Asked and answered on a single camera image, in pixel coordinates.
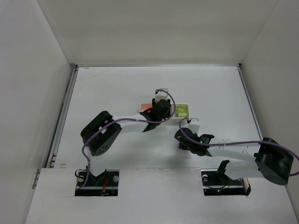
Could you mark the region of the orange ring lego piece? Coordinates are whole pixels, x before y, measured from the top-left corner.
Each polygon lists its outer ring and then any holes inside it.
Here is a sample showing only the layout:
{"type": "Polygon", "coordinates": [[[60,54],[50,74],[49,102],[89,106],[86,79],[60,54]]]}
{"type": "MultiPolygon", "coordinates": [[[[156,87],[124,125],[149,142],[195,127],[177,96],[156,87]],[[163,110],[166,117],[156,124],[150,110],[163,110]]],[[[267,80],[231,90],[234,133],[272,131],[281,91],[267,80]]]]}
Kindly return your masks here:
{"type": "Polygon", "coordinates": [[[146,103],[140,104],[140,112],[144,112],[146,110],[151,110],[151,109],[152,109],[152,104],[146,104],[146,103]]]}

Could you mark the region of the green lego brick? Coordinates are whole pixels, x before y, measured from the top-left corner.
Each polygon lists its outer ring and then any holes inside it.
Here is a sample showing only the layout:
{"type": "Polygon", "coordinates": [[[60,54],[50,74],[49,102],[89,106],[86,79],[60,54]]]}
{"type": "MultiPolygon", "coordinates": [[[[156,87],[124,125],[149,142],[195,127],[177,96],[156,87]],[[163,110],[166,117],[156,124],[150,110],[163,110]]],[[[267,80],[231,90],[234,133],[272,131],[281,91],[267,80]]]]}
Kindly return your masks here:
{"type": "Polygon", "coordinates": [[[180,117],[180,118],[185,118],[185,117],[188,117],[189,115],[188,115],[188,113],[186,113],[186,112],[179,112],[178,113],[178,117],[180,117]]]}
{"type": "Polygon", "coordinates": [[[183,106],[177,106],[177,112],[178,113],[187,113],[187,108],[183,106]]]}

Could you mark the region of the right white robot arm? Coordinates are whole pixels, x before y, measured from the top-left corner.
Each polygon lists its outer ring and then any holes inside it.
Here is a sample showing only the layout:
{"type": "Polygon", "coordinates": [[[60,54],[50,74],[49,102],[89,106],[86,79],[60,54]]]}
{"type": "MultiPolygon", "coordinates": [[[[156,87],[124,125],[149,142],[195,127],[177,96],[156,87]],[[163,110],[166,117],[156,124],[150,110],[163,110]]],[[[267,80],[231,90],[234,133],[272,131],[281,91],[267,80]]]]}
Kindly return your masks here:
{"type": "Polygon", "coordinates": [[[233,142],[211,134],[197,135],[189,128],[180,128],[174,138],[179,148],[198,156],[224,157],[217,169],[220,178],[264,178],[271,183],[288,184],[294,152],[279,145],[271,138],[262,141],[233,142]]]}

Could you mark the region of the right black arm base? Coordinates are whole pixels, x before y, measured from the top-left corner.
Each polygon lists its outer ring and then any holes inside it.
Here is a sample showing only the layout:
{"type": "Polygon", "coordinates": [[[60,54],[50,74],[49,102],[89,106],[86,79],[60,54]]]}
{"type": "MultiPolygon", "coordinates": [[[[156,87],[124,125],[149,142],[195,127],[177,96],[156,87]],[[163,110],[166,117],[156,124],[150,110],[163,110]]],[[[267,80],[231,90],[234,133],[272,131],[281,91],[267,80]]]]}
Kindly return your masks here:
{"type": "Polygon", "coordinates": [[[201,170],[204,196],[248,196],[251,193],[248,178],[232,180],[225,175],[228,163],[229,160],[224,160],[217,169],[201,170]]]}

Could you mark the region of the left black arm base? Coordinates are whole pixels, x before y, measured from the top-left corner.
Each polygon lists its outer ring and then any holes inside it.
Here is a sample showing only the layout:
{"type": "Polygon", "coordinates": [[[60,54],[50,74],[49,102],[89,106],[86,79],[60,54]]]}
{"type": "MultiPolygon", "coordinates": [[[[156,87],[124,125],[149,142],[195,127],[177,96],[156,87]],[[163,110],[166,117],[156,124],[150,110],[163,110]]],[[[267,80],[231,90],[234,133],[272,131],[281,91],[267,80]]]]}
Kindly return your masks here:
{"type": "Polygon", "coordinates": [[[119,170],[105,169],[100,175],[90,173],[87,178],[87,169],[78,169],[75,196],[118,196],[119,176],[119,170]]]}

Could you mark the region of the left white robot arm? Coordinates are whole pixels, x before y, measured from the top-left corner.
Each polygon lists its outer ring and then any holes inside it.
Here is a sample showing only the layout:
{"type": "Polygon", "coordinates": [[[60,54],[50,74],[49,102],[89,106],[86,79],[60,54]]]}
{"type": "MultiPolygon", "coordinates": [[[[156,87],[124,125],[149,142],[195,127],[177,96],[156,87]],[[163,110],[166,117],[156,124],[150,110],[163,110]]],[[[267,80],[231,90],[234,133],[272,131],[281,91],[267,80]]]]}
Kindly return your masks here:
{"type": "Polygon", "coordinates": [[[161,99],[153,102],[151,108],[128,117],[113,116],[108,111],[98,114],[80,133],[87,172],[99,176],[93,157],[106,153],[120,134],[149,132],[169,121],[175,115],[175,105],[173,100],[161,99]]]}

